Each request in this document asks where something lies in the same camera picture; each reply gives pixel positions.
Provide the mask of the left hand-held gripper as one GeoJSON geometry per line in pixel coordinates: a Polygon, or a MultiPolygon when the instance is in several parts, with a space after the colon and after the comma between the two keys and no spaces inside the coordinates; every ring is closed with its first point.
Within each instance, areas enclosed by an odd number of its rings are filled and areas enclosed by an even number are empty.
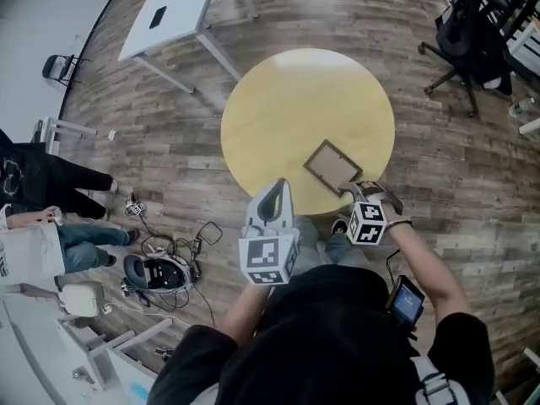
{"type": "Polygon", "coordinates": [[[293,219],[290,185],[284,178],[263,187],[249,202],[239,253],[240,270],[250,284],[289,282],[300,254],[300,231],[293,219]],[[271,220],[276,225],[263,226],[271,220]]]}

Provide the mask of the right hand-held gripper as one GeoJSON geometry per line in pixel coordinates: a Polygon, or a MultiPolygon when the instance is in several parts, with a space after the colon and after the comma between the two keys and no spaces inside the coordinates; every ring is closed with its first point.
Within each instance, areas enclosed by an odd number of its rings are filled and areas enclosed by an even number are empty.
{"type": "Polygon", "coordinates": [[[368,202],[363,187],[355,182],[345,182],[338,187],[339,196],[350,193],[354,206],[347,229],[347,237],[353,245],[378,246],[386,228],[386,218],[378,202],[368,202]]]}

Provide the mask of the person's right hand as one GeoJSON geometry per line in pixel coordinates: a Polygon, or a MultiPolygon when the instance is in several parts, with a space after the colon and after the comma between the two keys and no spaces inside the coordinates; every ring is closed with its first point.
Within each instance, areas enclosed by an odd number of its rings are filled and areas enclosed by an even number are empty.
{"type": "Polygon", "coordinates": [[[402,203],[392,192],[373,181],[363,182],[362,187],[362,192],[369,203],[379,203],[381,205],[388,225],[407,219],[402,214],[402,203]]]}

